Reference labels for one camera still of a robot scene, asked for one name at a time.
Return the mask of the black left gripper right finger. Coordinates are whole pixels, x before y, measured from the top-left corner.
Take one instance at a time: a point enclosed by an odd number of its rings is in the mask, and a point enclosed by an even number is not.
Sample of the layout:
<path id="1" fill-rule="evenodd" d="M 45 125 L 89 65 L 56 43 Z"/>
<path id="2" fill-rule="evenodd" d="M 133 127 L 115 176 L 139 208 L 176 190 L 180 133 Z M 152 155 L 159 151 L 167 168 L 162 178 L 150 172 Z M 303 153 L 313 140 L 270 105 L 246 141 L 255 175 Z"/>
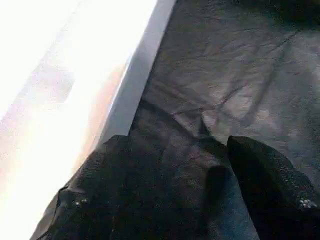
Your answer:
<path id="1" fill-rule="evenodd" d="M 230 136 L 227 154 L 261 240 L 320 238 L 320 194 L 286 156 L 246 136 Z"/>

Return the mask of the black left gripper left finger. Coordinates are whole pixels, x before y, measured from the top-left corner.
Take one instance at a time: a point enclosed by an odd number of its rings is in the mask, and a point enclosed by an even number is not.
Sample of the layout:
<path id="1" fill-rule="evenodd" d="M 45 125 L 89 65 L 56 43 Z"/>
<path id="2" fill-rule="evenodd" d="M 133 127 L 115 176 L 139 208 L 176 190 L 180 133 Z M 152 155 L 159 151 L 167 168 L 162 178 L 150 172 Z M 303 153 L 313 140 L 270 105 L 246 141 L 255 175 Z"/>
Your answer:
<path id="1" fill-rule="evenodd" d="M 115 135 L 98 146 L 47 206 L 33 240 L 149 240 L 151 151 Z"/>

